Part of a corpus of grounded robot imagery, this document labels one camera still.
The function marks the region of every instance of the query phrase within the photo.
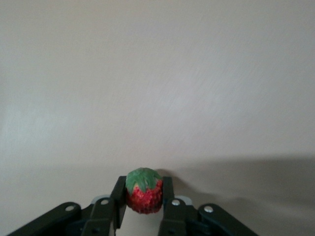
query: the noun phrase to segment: strawberry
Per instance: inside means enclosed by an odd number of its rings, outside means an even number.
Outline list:
[[[126,178],[128,207],[142,214],[158,212],[162,206],[162,184],[161,176],[152,169],[130,172]]]

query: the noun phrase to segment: silver screw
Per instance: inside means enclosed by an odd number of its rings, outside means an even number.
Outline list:
[[[172,204],[173,204],[174,206],[178,206],[178,205],[180,204],[180,201],[178,201],[177,199],[175,199],[175,200],[172,201]]]
[[[205,210],[205,212],[208,212],[208,213],[213,212],[213,208],[211,206],[205,206],[204,210]]]
[[[74,209],[74,206],[67,206],[65,208],[65,211],[72,211]]]
[[[104,199],[103,201],[100,202],[101,205],[106,205],[108,203],[109,203],[109,201],[107,199]]]

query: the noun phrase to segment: green strawberry cap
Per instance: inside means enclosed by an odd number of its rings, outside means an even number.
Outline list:
[[[132,195],[135,184],[138,184],[140,190],[145,193],[147,187],[150,189],[156,187],[157,179],[162,179],[162,177],[155,170],[138,168],[127,175],[126,188],[129,194]]]

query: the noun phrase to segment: red strawberry body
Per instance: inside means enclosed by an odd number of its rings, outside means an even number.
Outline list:
[[[149,168],[139,168],[127,176],[126,202],[142,214],[158,212],[162,207],[162,178]]]

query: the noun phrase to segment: gray background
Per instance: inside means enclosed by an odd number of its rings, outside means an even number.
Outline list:
[[[140,166],[259,235],[315,235],[314,39],[313,0],[1,0],[0,235]]]

